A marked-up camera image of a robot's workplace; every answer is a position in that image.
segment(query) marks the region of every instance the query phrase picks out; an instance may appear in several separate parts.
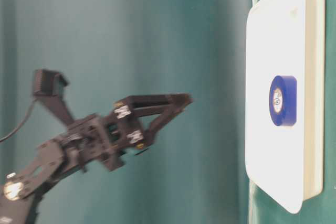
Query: black cable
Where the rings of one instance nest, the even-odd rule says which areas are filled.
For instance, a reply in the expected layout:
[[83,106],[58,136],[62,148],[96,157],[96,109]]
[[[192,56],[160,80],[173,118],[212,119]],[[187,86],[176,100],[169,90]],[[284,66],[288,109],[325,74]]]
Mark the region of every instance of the black cable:
[[33,101],[31,102],[31,104],[30,104],[30,106],[29,106],[29,108],[26,112],[25,117],[22,120],[22,122],[20,122],[11,132],[9,132],[8,135],[6,135],[2,139],[0,139],[0,143],[5,141],[6,139],[10,138],[11,136],[13,136],[26,123],[26,121],[28,120],[28,118],[31,115],[31,112],[33,111],[33,108],[34,108],[34,105],[35,105],[36,101],[37,101],[36,99],[33,99]]

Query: blue tape roll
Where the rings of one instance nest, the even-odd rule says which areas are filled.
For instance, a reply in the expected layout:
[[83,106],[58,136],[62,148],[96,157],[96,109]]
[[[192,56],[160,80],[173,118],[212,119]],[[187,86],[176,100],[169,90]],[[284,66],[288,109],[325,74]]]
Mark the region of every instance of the blue tape roll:
[[297,82],[293,76],[275,76],[269,90],[269,112],[276,126],[296,123]]

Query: black robotic arm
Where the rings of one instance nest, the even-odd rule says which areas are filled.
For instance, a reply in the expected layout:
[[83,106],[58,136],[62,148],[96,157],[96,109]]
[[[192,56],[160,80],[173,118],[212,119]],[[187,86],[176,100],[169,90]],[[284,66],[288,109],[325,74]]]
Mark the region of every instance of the black robotic arm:
[[[74,120],[63,100],[68,84],[61,73],[37,70],[33,96],[67,127],[37,147],[37,157],[21,172],[7,175],[0,187],[0,224],[33,224],[43,195],[61,179],[98,160],[109,171],[121,167],[126,148],[145,151],[156,133],[192,102],[188,94],[134,95],[114,104],[107,116]],[[139,118],[156,115],[144,129]]]

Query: blue cylinder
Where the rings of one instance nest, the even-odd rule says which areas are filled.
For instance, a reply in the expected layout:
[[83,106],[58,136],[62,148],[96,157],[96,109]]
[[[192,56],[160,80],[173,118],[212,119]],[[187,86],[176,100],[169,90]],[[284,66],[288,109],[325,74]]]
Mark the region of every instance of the blue cylinder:
[[269,90],[269,112],[276,126],[296,123],[297,81],[293,76],[275,76]]

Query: green curtain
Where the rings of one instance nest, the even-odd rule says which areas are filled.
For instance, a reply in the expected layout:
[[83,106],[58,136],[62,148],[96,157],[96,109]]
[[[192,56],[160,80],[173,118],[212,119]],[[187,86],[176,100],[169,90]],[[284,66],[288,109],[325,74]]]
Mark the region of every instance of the green curtain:
[[[0,0],[2,135],[24,116],[37,68],[62,71],[76,118],[131,94],[195,102],[144,154],[88,165],[50,191],[37,223],[246,223],[245,25],[251,0]],[[40,105],[0,145],[2,183],[64,132]]]
[[326,0],[325,21],[325,120],[324,120],[324,189],[322,194],[305,201],[301,211],[292,215],[286,212],[266,193],[256,185],[250,185],[250,224],[331,224],[336,222],[336,128],[334,118],[336,106],[334,105],[335,89],[335,66],[336,66],[336,0]]

